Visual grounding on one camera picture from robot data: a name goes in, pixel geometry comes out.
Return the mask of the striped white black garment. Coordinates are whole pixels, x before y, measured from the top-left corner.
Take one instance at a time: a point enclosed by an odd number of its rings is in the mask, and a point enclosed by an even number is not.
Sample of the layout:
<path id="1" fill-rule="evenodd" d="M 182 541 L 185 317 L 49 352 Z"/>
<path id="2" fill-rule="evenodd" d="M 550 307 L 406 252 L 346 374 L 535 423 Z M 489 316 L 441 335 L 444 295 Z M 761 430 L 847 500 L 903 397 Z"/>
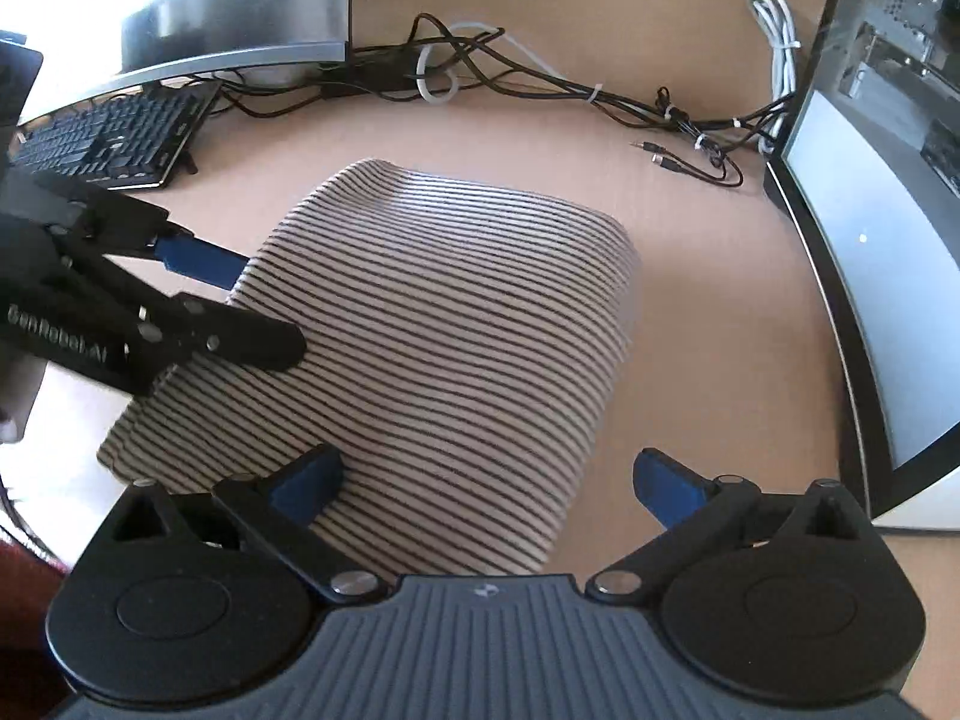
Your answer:
<path id="1" fill-rule="evenodd" d="M 99 447 L 117 479 L 203 493 L 332 445 L 314 530 L 387 577 L 534 574 L 630 355 L 640 259 L 566 200 L 366 160 L 293 210 L 231 304 L 294 323 L 285 372 L 200 356 Z"/>

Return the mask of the black keyboard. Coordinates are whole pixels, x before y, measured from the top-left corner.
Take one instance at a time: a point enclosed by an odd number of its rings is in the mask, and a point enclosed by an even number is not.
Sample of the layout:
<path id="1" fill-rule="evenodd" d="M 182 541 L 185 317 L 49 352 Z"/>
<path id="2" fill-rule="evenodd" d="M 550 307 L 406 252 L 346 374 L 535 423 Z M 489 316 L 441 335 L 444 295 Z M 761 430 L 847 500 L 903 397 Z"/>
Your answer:
<path id="1" fill-rule="evenodd" d="M 167 184 L 220 96 L 217 82 L 164 86 L 94 101 L 21 135 L 11 162 L 28 172 L 53 172 L 107 190 Z"/>

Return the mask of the curved monitor on left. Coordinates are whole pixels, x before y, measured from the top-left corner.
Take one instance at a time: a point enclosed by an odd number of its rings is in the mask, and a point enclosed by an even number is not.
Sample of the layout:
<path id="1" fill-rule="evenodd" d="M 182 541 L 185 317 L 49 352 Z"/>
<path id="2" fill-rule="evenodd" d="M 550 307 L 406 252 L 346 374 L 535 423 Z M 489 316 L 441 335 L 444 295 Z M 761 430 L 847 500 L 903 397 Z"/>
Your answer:
<path id="1" fill-rule="evenodd" d="M 31 121 L 190 73 L 340 62 L 350 0 L 2 0 L 2 26 L 44 59 L 21 110 Z"/>

